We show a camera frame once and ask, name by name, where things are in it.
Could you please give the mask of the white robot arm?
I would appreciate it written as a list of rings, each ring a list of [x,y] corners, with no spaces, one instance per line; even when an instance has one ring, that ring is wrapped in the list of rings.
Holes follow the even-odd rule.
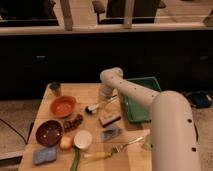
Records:
[[[152,171],[201,171],[192,109],[182,94],[129,82],[118,67],[103,70],[100,80],[100,99],[117,89],[149,111]]]

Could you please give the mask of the yellowish translucent gripper finger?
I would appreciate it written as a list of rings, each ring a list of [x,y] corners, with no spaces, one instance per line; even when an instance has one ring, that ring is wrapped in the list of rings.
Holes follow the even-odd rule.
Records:
[[[99,100],[106,101],[112,97],[114,89],[105,84],[101,84],[99,87]]]

